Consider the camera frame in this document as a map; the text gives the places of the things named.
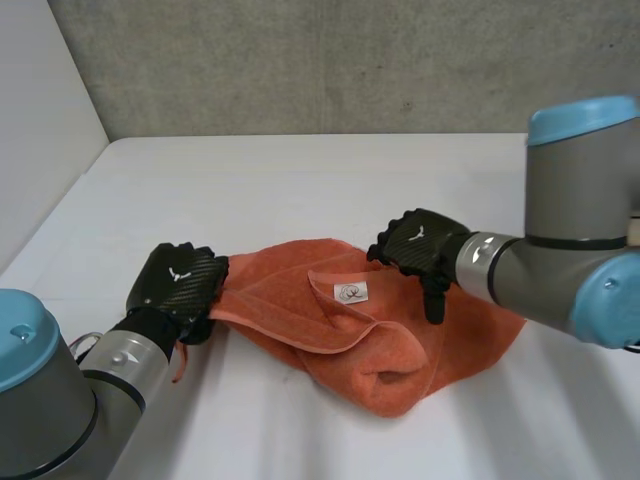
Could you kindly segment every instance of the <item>blue cap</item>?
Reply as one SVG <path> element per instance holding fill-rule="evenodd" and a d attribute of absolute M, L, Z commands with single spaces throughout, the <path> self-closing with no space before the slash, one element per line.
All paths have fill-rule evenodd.
<path fill-rule="evenodd" d="M 585 342 L 622 348 L 640 341 L 640 253 L 600 265 L 578 290 L 571 321 Z"/>
<path fill-rule="evenodd" d="M 529 146 L 595 132 L 639 116 L 635 97 L 590 98 L 539 110 L 529 119 Z"/>
<path fill-rule="evenodd" d="M 28 380 L 53 356 L 60 328 L 42 302 L 0 289 L 0 393 Z"/>

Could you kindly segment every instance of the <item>gray concrete wall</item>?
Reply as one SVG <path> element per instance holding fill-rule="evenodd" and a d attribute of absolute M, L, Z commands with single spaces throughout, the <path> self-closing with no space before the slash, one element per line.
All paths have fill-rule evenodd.
<path fill-rule="evenodd" d="M 639 0 L 49 0 L 112 140 L 519 132 L 640 93 Z"/>

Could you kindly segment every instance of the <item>cable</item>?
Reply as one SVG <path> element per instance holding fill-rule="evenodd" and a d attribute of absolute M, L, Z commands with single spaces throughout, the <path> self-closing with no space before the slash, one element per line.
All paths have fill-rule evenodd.
<path fill-rule="evenodd" d="M 69 351 L 71 352 L 71 355 L 73 355 L 74 358 L 76 358 L 78 347 L 80 347 L 82 343 L 84 343 L 86 340 L 90 338 L 94 338 L 97 343 L 102 338 L 102 334 L 99 332 L 85 333 L 84 335 L 76 338 L 73 342 L 69 344 Z"/>

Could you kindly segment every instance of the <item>white wall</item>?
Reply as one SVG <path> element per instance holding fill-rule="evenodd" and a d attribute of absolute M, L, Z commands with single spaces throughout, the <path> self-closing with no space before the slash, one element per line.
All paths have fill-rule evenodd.
<path fill-rule="evenodd" d="M 0 0 L 0 272 L 107 144 L 46 0 Z"/>

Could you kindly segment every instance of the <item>gray robot arm segment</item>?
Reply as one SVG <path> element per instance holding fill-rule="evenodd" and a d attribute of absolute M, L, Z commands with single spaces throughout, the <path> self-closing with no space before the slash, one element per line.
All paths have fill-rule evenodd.
<path fill-rule="evenodd" d="M 627 242 L 640 207 L 635 116 L 630 97 L 534 115 L 525 237 L 471 237 L 456 260 L 461 287 L 584 341 L 610 348 L 638 342 L 640 254 Z"/>

